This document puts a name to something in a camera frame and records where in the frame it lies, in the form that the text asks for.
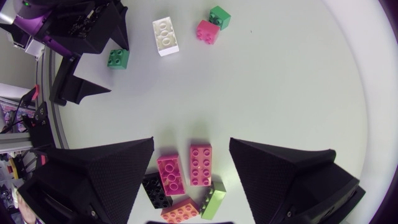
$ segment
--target white backdrop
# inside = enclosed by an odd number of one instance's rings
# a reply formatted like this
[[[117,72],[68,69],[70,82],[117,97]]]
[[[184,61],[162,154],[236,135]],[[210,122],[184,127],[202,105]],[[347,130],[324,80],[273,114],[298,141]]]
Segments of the white backdrop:
[[[112,89],[60,108],[70,148],[154,137],[155,160],[178,152],[188,183],[193,139],[213,146],[213,178],[226,197],[213,222],[253,219],[228,152],[229,138],[305,150],[332,148],[336,163],[360,177],[367,143],[361,79],[333,16],[321,1],[126,1],[130,58],[111,71],[83,56],[75,75]],[[231,15],[215,45],[195,27],[220,5]],[[180,52],[160,57],[152,21],[170,16]],[[204,188],[188,187],[200,203]],[[175,197],[175,202],[184,197]],[[160,219],[140,188],[129,223]],[[187,223],[206,222],[199,217]]]

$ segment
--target black textured fabric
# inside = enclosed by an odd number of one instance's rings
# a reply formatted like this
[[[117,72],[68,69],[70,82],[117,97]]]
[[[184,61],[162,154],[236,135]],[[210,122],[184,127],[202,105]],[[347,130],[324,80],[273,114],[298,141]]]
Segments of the black textured fabric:
[[[48,155],[84,173],[111,222],[125,224],[153,151],[153,138],[149,138],[79,150],[54,149]]]
[[[296,173],[295,166],[235,139],[229,151],[241,179],[254,221],[270,223],[284,201]]]
[[[256,223],[278,223],[296,176],[333,164],[336,157],[331,149],[300,151],[233,138],[229,151]]]

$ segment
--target light green lego brick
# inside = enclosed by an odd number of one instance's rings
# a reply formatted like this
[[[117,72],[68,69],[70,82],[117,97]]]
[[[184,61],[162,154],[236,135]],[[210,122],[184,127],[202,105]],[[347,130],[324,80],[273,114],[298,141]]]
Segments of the light green lego brick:
[[[231,15],[229,15],[224,9],[219,6],[214,7],[210,10],[209,22],[218,25],[220,30],[228,27]]]
[[[110,69],[126,69],[130,52],[125,49],[111,50],[109,53],[108,67]]]
[[[209,191],[206,194],[203,203],[200,205],[201,218],[212,220],[216,215],[226,194],[224,184],[221,182],[212,182]]]

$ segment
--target pink 2x2 brick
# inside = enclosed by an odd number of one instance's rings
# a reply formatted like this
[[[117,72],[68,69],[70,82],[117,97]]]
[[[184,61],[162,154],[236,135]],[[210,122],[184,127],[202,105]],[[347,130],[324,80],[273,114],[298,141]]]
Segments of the pink 2x2 brick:
[[[220,32],[220,27],[208,21],[202,20],[197,27],[197,37],[206,44],[214,44]]]
[[[159,169],[166,196],[185,194],[184,181],[178,155],[159,157],[157,159],[157,167]]]
[[[191,146],[190,177],[193,186],[211,184],[211,145]]]

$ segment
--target lego duplo brick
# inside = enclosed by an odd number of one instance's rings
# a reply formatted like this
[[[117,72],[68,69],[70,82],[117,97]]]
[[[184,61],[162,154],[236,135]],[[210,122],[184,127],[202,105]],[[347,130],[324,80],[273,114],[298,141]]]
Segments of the lego duplo brick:
[[[200,205],[201,218],[212,220],[216,215],[225,194],[226,190],[222,182],[212,182],[205,199]]]
[[[142,186],[154,208],[169,208],[172,206],[173,200],[170,196],[165,195],[158,172],[145,175]]]
[[[219,32],[220,27],[202,20],[197,27],[197,38],[199,40],[204,40],[206,44],[214,44]]]
[[[185,194],[185,186],[178,155],[159,157],[157,159],[157,167],[166,196]]]
[[[129,55],[130,52],[128,50],[111,50],[109,53],[108,67],[111,69],[126,69]]]
[[[216,6],[210,10],[209,22],[220,27],[223,30],[228,27],[231,15],[223,8]]]
[[[152,22],[155,33],[157,51],[160,56],[180,51],[170,17]]]
[[[190,147],[190,179],[192,186],[211,184],[211,145]]]
[[[171,208],[163,209],[161,217],[167,223],[180,223],[193,218],[198,214],[198,205],[191,198],[187,198],[184,201],[173,205]]]

